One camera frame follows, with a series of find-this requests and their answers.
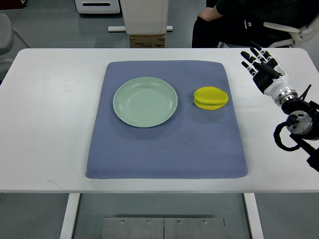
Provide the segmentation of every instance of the blue placemat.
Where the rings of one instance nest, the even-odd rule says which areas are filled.
[[[125,82],[160,78],[176,91],[178,105],[166,122],[136,128],[113,110],[113,96]],[[199,109],[193,93],[204,86],[224,90],[229,102],[215,111]],[[247,164],[225,69],[207,61],[123,61],[106,69],[94,125],[88,178],[238,178]]]

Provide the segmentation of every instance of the light green plate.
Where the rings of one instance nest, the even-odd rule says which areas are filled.
[[[168,120],[177,107],[173,87],[154,77],[127,81],[116,91],[113,108],[125,123],[135,127],[152,127]]]

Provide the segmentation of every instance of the person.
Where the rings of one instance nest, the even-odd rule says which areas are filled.
[[[193,27],[192,48],[217,47],[219,42],[262,47],[290,36],[263,26],[264,22],[301,27],[304,1],[315,0],[207,0]]]

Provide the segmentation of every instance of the chair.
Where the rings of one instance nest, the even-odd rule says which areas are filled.
[[[311,18],[308,24],[305,24],[304,26],[300,28],[294,28],[291,26],[285,26],[285,25],[280,25],[280,24],[275,24],[270,22],[264,22],[264,27],[271,28],[278,31],[284,31],[289,33],[290,35],[289,39],[274,42],[268,47],[299,47],[304,42],[307,42],[311,40],[312,38],[314,38],[319,32],[319,13],[316,12],[316,16],[314,18]],[[245,46],[221,43],[220,48],[223,48],[224,45],[227,45],[231,48],[245,47]]]
[[[27,47],[31,48],[29,43],[21,36],[21,34],[12,26],[9,17],[2,13],[0,14],[0,55],[8,53],[14,43],[14,34],[21,40],[21,42]],[[0,63],[12,63],[12,59],[1,59]]]

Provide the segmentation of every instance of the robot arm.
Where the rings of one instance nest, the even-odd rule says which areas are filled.
[[[242,65],[253,76],[258,89],[273,101],[288,115],[285,122],[279,124],[274,132],[275,143],[286,151],[305,150],[310,157],[307,162],[310,167],[319,172],[319,148],[315,149],[306,140],[319,139],[319,105],[315,102],[306,102],[305,97],[311,85],[298,97],[297,92],[289,85],[289,76],[284,68],[266,50],[254,44],[250,48],[254,56],[242,51],[246,61]],[[286,147],[280,138],[281,130],[286,127],[297,145]]]

